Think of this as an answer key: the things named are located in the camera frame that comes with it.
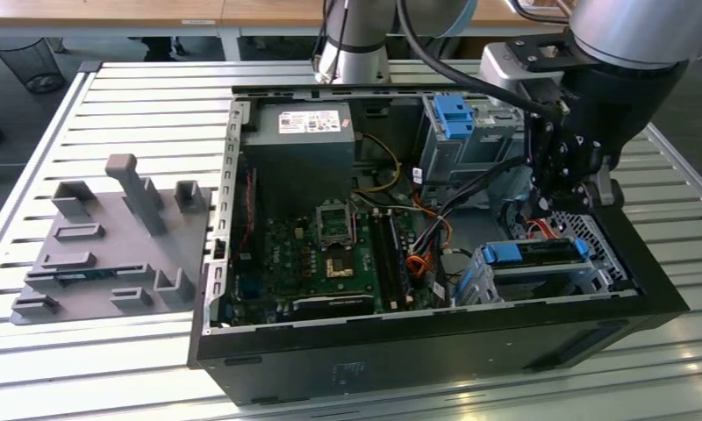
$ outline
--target slotted metal table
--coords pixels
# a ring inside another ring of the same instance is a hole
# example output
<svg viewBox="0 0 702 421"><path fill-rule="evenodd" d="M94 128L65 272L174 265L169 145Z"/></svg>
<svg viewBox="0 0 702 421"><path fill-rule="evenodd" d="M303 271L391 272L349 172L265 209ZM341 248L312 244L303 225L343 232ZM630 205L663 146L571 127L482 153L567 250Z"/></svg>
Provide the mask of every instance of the slotted metal table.
<svg viewBox="0 0 702 421"><path fill-rule="evenodd" d="M478 71L476 61L457 66ZM612 175L691 312L571 369L238 408L205 372L185 367L189 312L10 325L57 182L117 190L104 162L110 153L133 153L160 189L186 178L217 195L229 87L313 82L308 64L285 61L86 70L0 213L0 419L702 419L702 180L654 127L627 144ZM392 71L396 82L443 82L415 61L395 62Z"/></svg>

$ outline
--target black cable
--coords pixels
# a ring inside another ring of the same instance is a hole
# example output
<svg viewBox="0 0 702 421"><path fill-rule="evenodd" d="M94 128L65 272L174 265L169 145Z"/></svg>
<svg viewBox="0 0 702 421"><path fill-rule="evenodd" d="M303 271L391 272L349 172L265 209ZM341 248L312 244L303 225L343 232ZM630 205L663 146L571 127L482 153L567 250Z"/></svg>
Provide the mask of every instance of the black cable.
<svg viewBox="0 0 702 421"><path fill-rule="evenodd" d="M336 50L336 59L332 63L332 72L329 73L329 83L336 79L337 71L337 60L340 59L340 50L343 49L343 35L345 34L345 22L348 20L348 0L345 0L345 7L343 9L343 23L340 24L340 37L337 38L337 50Z"/></svg>
<svg viewBox="0 0 702 421"><path fill-rule="evenodd" d="M570 24L570 19L567 17L536 15L535 13L531 13L523 8L523 5L519 3L519 0L510 0L510 3L512 4L512 7L515 8L516 14L522 16L523 18L526 18L527 20L532 20L534 22L539 22L542 24L559 24L559 25Z"/></svg>
<svg viewBox="0 0 702 421"><path fill-rule="evenodd" d="M429 242L432 234L437 231L437 226L440 225L441 220L451 214L457 206L468 201L468 198L479 193L488 185L496 180L500 174L504 171L508 171L511 168L524 165L526 158L516 156L507 160L503 160L499 164L491 167L484 173L482 173L475 179L463 184L449 198L444 201L444 204L436 211L436 216L429 226L423 230L421 235L412 243L413 245L413 254L421 254L425 250L425 245Z"/></svg>
<svg viewBox="0 0 702 421"><path fill-rule="evenodd" d="M472 253L468 250L463 250L461 248L451 248L451 251L453 254L461 254L468 259L472 259Z"/></svg>
<svg viewBox="0 0 702 421"><path fill-rule="evenodd" d="M319 27L317 39L315 39L315 48L312 48L312 57L309 58L312 61L312 68L315 69L315 71L317 71L317 68L315 67L315 58L317 57L319 46L323 45L327 40L327 19L329 18L329 11L332 11L335 5L336 0L332 0L332 2L329 2L328 8L327 0L323 0L323 23Z"/></svg>
<svg viewBox="0 0 702 421"><path fill-rule="evenodd" d="M528 112L534 112L539 116L546 117L550 121L558 122L560 120L562 113L558 108L535 103L534 101L523 98L516 93L510 92L508 90L502 89L499 86L492 85L488 82L483 82L480 79L465 75L455 68L451 68L440 60L435 59L423 48L421 43L419 42L419 37L412 30L405 0L396 0L396 3L400 28L403 29L403 34L405 35L411 49L425 65L432 68L436 73L451 79L459 85L476 90L479 93L496 98L499 101L503 101Z"/></svg>

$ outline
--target gray floor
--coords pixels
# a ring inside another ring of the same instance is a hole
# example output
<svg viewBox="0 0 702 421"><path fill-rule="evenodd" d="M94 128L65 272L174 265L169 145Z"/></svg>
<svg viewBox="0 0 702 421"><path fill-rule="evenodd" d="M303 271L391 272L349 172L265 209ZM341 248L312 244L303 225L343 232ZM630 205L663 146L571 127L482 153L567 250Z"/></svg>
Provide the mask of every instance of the gray floor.
<svg viewBox="0 0 702 421"><path fill-rule="evenodd" d="M217 39L185 38L182 44L190 55L181 60L222 60ZM55 57L69 80L81 62L141 61L146 51L138 42L124 38L66 39L65 46L67 53ZM283 46L278 49L287 56L299 53ZM0 163L27 161L62 95L63 91L46 96L29 94L0 61L0 125L5 132ZM702 174L702 61L691 66L654 122ZM19 173L19 167L0 168L0 209Z"/></svg>

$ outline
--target yellow wire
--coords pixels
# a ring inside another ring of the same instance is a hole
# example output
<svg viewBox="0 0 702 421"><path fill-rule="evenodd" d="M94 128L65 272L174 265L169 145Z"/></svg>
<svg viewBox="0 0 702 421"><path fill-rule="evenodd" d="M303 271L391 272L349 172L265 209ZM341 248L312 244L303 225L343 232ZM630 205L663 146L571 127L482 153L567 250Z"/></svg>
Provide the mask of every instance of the yellow wire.
<svg viewBox="0 0 702 421"><path fill-rule="evenodd" d="M400 161L397 161L397 157L395 156L393 151L389 149L389 147L387 147L387 145L383 143L383 141L380 139L377 139L375 136L372 136L371 134L367 134L367 133L364 133L363 136L365 138L369 138L371 140L373 140L376 142L376 144L384 149L384 151L387 152L387 154L389 155L389 157L395 161L393 179L384 186L365 187L365 188L361 188L361 189L353 189L353 191L357 191L357 192L361 192L361 193L375 193L376 191L383 191L383 190L389 189L395 185L395 183L397 182L397 179L400 178Z"/></svg>

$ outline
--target wire bundle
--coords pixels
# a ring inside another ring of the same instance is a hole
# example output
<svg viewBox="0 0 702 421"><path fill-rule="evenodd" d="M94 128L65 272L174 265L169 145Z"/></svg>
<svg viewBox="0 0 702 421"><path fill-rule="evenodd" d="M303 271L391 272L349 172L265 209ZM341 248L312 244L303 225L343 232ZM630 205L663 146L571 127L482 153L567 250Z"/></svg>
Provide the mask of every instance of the wire bundle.
<svg viewBox="0 0 702 421"><path fill-rule="evenodd" d="M543 219L531 219L527 221L527 237L530 239L534 238L532 230L534 228L538 228L540 230L540 233L543 234L544 239L558 239L559 236L555 234L554 230L546 223Z"/></svg>
<svg viewBox="0 0 702 421"><path fill-rule="evenodd" d="M488 171L480 174L471 181L465 182L465 184L463 184L457 188L457 190L455 190L455 193L444 201L444 204L441 205L436 213L432 215L432 217L435 218L433 222L425 228L425 230L421 232L421 235L412 243L412 254L421 254L425 252L431 236L436 232L439 224L441 223L441 221L444 221L444 218L451 214L455 208L463 203L465 203L472 195L475 195L483 189L486 189L504 171L508 171L511 168L519 167L524 163L526 159L520 156L502 161L499 164L491 167Z"/></svg>

